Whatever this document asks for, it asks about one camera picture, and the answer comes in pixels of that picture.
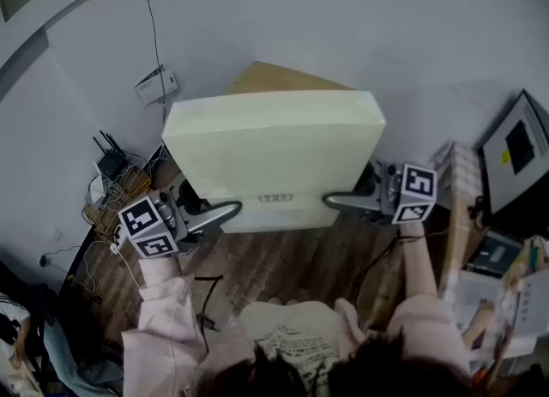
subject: wooden floor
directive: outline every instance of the wooden floor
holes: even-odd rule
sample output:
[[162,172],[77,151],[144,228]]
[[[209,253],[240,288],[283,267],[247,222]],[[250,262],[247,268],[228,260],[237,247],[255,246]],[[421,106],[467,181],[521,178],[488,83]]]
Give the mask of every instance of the wooden floor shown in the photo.
[[[340,215],[330,228],[254,234],[210,233],[208,241],[188,256],[178,256],[184,274],[223,275],[208,302],[207,316],[222,328],[230,316],[237,316],[250,302],[278,297],[283,302],[318,300],[333,305],[348,298],[356,273],[377,256],[395,233],[394,227],[377,229],[358,217]],[[137,253],[125,246],[122,255],[142,284]],[[91,313],[112,342],[122,343],[121,332],[135,328],[141,297],[120,256],[105,245],[96,244],[87,253],[88,270],[95,278],[94,293],[73,283],[73,293],[97,298]],[[390,259],[376,265],[365,280],[359,296],[359,315],[370,314],[374,297]],[[76,278],[93,284],[82,261]],[[210,283],[195,281],[193,304],[198,313]]]

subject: black cable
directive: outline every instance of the black cable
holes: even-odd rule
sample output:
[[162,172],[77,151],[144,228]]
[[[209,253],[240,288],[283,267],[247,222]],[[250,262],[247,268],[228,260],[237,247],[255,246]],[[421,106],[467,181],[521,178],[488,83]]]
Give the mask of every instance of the black cable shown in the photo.
[[150,167],[150,164],[149,164],[150,161],[143,158],[140,154],[128,152],[127,150],[122,150],[122,151],[126,154],[130,154],[131,156],[136,156],[137,158],[143,159],[145,161],[145,165],[143,166],[143,170],[145,170],[148,167],[148,174],[150,174],[150,172],[151,172],[151,167]]
[[356,310],[359,309],[358,307],[358,301],[359,301],[359,294],[360,290],[362,289],[362,285],[364,284],[364,280],[366,278],[366,275],[370,271],[371,268],[373,268],[376,264],[378,264],[381,260],[388,257],[391,252],[395,249],[395,246],[397,244],[403,244],[403,243],[411,243],[415,242],[417,240],[420,240],[421,238],[427,238],[429,235],[424,236],[401,236],[400,232],[397,232],[396,236],[394,236],[387,247],[383,250],[381,254],[379,254],[374,260],[366,266],[364,269],[362,269],[356,276],[354,277],[353,283],[351,284],[351,302],[354,305],[354,308]]
[[219,283],[220,280],[222,279],[223,279],[223,275],[219,275],[217,277],[195,277],[195,281],[213,281],[214,282],[212,286],[209,288],[208,295],[206,296],[206,299],[202,304],[202,312],[200,314],[200,332],[202,333],[202,337],[204,338],[204,343],[206,344],[206,352],[209,352],[208,341],[206,340],[206,335],[204,334],[204,319],[206,317],[206,306],[208,305],[209,298],[212,296],[212,292],[214,291],[214,288],[217,286],[217,283]]
[[[485,228],[486,228],[486,225],[485,225],[485,200],[484,200],[484,196],[482,195],[479,195],[477,196],[477,198],[474,200],[474,205],[472,207],[467,207],[467,211],[469,212],[469,219],[471,219],[473,221],[473,225],[475,227],[475,229],[477,229],[478,231],[484,231]],[[481,224],[483,225],[482,228],[479,227],[479,224],[477,222],[479,216],[483,214],[483,217],[481,219]]]
[[61,268],[60,268],[58,265],[56,265],[56,264],[53,264],[53,263],[50,262],[50,264],[48,264],[48,266],[51,266],[52,268],[58,270],[59,272],[62,272],[62,273],[65,274],[65,275],[69,275],[69,272],[67,272],[67,271],[64,270],[64,269],[61,269]]
[[162,111],[162,123],[166,121],[166,90],[164,89],[164,79],[162,78],[162,71],[160,70],[160,59],[158,57],[158,44],[156,41],[156,25],[154,23],[153,9],[151,9],[151,2],[147,0],[148,12],[151,15],[151,21],[153,23],[153,35],[154,35],[154,52],[156,53],[156,64],[158,65],[158,73],[160,75],[160,82],[162,83],[162,105],[164,110]]
[[84,221],[85,221],[88,225],[94,226],[94,224],[91,223],[91,222],[89,221],[89,219],[86,219],[87,216],[84,217],[84,208],[81,210],[80,214],[81,214],[82,218],[84,219]]
[[81,244],[75,244],[74,246],[71,246],[67,250],[54,250],[52,252],[45,252],[42,255],[43,256],[54,256],[54,255],[58,254],[59,252],[69,252],[70,250],[73,250],[74,248],[81,248],[81,247],[82,247]]

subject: person in background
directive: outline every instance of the person in background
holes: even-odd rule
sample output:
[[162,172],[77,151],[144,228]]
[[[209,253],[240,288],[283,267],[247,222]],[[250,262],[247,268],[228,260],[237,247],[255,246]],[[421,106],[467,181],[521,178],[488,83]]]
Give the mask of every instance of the person in background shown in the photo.
[[191,277],[174,257],[140,260],[139,326],[123,333],[124,395],[471,395],[468,353],[452,310],[437,297],[423,227],[401,232],[407,299],[387,337],[375,339],[360,331],[345,299],[333,309],[252,303],[220,334],[202,337]]
[[111,397],[115,394],[106,385],[124,377],[120,366],[106,360],[86,370],[79,368],[63,328],[55,317],[45,322],[37,310],[36,315],[31,316],[27,308],[0,293],[0,340],[16,370],[25,357],[27,337],[37,336],[39,331],[57,377],[78,397]]

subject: electronic device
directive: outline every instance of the electronic device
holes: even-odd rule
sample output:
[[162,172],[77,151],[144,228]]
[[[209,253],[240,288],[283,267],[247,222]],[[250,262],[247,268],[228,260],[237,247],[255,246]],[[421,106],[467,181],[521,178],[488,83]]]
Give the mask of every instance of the electronic device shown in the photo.
[[354,191],[323,197],[330,208],[358,214],[378,224],[425,221],[436,201],[436,171],[380,161],[368,164]]
[[225,202],[190,214],[176,204],[170,191],[155,190],[118,211],[120,228],[111,245],[117,254],[128,239],[142,258],[190,251],[203,239],[203,232],[238,214],[240,202]]
[[169,94],[178,89],[178,83],[175,81],[173,72],[170,69],[164,69],[164,65],[161,64],[160,73],[162,75],[161,79],[159,69],[156,68],[139,80],[135,86],[137,96],[145,107],[164,94]]
[[488,231],[466,264],[477,274],[502,278],[522,251],[522,243],[495,231]]
[[175,103],[163,140],[201,199],[242,202],[224,232],[331,226],[383,133],[363,91],[245,93]]
[[549,238],[549,113],[523,90],[479,153],[486,163],[483,221],[518,239]]
[[124,151],[118,146],[114,139],[109,134],[103,133],[102,130],[100,130],[100,133],[112,148],[107,148],[105,150],[94,136],[95,143],[100,147],[101,152],[105,155],[101,158],[97,166],[104,176],[113,180],[128,165],[128,161],[126,160]]

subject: white t-shirt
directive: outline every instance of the white t-shirt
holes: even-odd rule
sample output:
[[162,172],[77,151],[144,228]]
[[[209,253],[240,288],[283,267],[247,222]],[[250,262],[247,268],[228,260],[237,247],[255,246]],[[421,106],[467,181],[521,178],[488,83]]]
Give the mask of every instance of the white t-shirt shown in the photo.
[[[0,293],[0,313],[5,315],[10,321],[19,322],[19,325],[30,316],[26,309],[20,305],[13,304],[13,301],[3,293]],[[11,358],[14,355],[14,347],[3,340],[0,340],[0,343],[2,343],[3,352],[6,353],[8,358]]]
[[[328,373],[364,340],[354,307],[338,299],[335,309],[318,302],[281,306],[252,303],[239,319],[249,340],[268,358],[280,354],[293,365],[309,392],[317,376],[317,395],[329,395]],[[427,295],[400,304],[387,328],[389,337],[404,334],[404,358],[433,358],[469,374],[468,355],[451,308]]]

